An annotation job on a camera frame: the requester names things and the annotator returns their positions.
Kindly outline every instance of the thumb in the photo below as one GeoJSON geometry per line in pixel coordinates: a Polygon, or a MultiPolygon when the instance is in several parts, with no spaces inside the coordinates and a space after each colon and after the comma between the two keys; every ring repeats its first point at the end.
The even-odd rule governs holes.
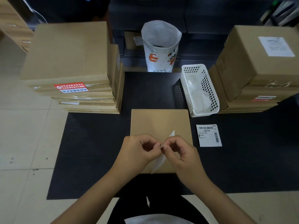
{"type": "Polygon", "coordinates": [[[162,155],[160,145],[161,144],[157,142],[154,144],[152,150],[146,152],[149,161],[153,161],[154,159],[157,159],[162,155]]]}
{"type": "Polygon", "coordinates": [[[169,160],[170,164],[175,167],[179,161],[179,158],[174,154],[174,151],[169,145],[163,145],[163,150],[166,158],[169,160]]]}

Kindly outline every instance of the stack of cardboard boxes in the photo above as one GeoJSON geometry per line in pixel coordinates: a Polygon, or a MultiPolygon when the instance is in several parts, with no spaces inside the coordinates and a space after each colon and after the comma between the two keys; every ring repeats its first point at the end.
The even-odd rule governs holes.
{"type": "Polygon", "coordinates": [[[69,112],[120,113],[124,77],[106,22],[87,22],[37,26],[21,80],[69,112]]]}
{"type": "Polygon", "coordinates": [[[219,113],[261,112],[299,92],[296,28],[235,26],[209,70],[219,113]]]}

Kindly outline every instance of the person's right hand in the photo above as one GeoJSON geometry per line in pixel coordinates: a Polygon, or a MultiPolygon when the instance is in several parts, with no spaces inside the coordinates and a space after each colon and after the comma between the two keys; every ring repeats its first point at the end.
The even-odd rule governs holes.
{"type": "Polygon", "coordinates": [[[163,143],[163,150],[180,181],[193,193],[198,187],[206,186],[210,182],[197,149],[181,136],[167,138],[163,143]],[[175,155],[175,152],[178,152],[180,158],[175,155]]]}

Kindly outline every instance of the white paper in basket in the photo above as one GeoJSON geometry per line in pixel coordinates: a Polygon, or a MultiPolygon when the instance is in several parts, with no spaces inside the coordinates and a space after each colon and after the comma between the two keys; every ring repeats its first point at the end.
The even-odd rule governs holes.
{"type": "MultiPolygon", "coordinates": [[[[174,136],[174,131],[169,135],[169,137],[172,137],[172,136],[174,136]]],[[[152,173],[154,173],[156,170],[158,170],[160,168],[160,166],[162,166],[162,164],[164,163],[165,160],[166,160],[166,156],[164,154],[162,154],[159,158],[157,158],[154,166],[152,167],[152,173]]]]}

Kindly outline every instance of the person's left hand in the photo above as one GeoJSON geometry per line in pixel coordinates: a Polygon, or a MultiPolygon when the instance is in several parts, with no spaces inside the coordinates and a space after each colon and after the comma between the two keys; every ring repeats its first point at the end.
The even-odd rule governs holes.
{"type": "Polygon", "coordinates": [[[149,162],[162,155],[160,145],[161,143],[149,134],[126,136],[110,171],[126,184],[140,174],[149,162]]]}

